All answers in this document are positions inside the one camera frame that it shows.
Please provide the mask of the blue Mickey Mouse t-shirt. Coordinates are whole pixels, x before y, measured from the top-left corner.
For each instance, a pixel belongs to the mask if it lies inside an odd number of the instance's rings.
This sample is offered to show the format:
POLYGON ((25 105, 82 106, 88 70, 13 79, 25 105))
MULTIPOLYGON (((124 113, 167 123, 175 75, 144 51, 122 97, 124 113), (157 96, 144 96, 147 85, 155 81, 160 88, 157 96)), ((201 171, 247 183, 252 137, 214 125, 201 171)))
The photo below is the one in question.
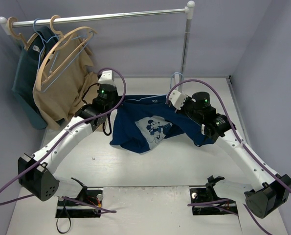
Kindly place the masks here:
POLYGON ((165 104, 165 95, 127 95, 117 108, 110 145, 145 153, 164 139, 186 134, 195 146, 213 144, 201 127, 165 104))

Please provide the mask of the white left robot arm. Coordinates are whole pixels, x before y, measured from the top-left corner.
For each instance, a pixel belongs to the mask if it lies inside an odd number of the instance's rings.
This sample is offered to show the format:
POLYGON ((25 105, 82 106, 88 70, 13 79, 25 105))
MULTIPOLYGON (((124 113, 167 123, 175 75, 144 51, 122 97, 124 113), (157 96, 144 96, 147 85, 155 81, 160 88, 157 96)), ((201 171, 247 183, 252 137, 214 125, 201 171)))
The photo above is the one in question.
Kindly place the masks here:
POLYGON ((86 137, 99 127, 111 124, 110 114, 119 105, 119 95, 114 83, 113 71, 99 75, 97 97, 91 104, 82 106, 67 126, 46 146, 18 159, 19 183, 41 201, 53 196, 68 197, 79 206, 86 201, 87 187, 75 179, 54 175, 63 159, 86 137))

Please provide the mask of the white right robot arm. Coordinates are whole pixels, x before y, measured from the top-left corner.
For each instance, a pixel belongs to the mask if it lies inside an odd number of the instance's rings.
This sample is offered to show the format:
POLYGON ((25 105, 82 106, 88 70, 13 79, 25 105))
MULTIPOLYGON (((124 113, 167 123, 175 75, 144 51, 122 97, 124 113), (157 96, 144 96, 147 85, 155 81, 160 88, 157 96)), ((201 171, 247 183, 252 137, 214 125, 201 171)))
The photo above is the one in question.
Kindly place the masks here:
POLYGON ((209 201, 227 198, 243 203, 260 219, 287 201, 291 178, 287 174, 279 175, 252 151, 227 116, 217 113, 210 105, 209 93, 187 96, 173 90, 168 93, 167 101, 177 113, 193 120, 201 128, 201 134, 231 157, 249 180, 249 184, 240 184, 221 176, 209 177, 205 189, 209 201))

